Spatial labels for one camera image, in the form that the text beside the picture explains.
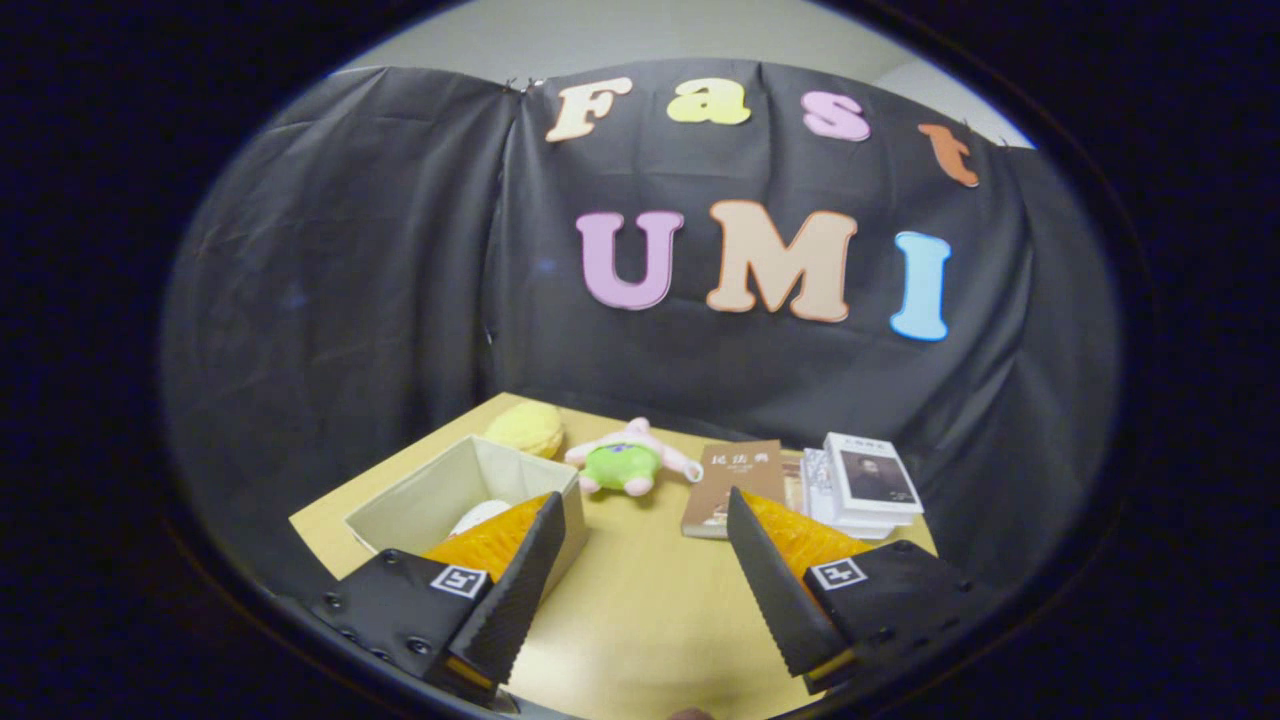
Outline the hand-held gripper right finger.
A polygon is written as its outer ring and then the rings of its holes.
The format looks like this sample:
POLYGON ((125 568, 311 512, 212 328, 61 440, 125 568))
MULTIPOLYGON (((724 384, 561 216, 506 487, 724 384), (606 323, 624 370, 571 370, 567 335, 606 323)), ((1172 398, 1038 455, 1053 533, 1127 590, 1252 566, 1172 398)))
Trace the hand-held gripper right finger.
POLYGON ((899 684, 986 616, 986 588, 909 539, 872 547, 737 488, 727 533, 785 666, 813 694, 899 684))

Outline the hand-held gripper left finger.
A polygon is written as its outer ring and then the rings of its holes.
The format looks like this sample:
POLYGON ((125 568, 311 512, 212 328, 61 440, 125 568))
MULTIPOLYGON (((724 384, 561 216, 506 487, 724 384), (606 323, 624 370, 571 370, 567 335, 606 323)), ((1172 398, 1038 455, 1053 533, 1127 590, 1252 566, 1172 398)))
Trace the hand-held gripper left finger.
POLYGON ((564 539, 564 498, 552 491, 425 556, 379 552, 316 596, 310 612, 385 665, 462 700, 492 701, 564 539))

